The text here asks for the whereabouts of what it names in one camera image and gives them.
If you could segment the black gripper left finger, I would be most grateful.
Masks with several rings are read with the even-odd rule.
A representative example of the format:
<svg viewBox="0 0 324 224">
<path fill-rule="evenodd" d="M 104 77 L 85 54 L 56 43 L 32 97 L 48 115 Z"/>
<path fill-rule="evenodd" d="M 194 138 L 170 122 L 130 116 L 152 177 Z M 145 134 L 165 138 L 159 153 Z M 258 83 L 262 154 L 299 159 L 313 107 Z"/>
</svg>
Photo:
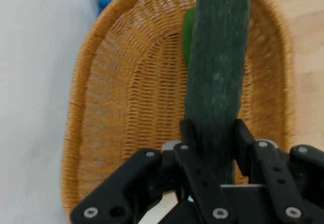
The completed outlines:
<svg viewBox="0 0 324 224">
<path fill-rule="evenodd" d="M 163 223 L 237 223 L 216 178 L 193 147 L 187 121 L 182 141 L 171 150 L 142 148 L 119 166 L 70 213 L 71 223 L 139 223 L 163 194 L 174 191 L 176 206 Z"/>
</svg>

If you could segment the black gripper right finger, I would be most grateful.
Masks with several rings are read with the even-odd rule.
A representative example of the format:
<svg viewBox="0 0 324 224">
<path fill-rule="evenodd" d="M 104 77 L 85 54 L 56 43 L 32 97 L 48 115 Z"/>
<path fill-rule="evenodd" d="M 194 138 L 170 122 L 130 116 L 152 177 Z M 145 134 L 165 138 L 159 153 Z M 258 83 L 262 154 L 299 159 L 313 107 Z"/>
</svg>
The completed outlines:
<svg viewBox="0 0 324 224">
<path fill-rule="evenodd" d="M 323 223 L 323 151 L 306 144 L 282 151 L 256 140 L 241 119 L 233 126 L 235 159 L 249 183 L 263 185 L 275 223 Z"/>
</svg>

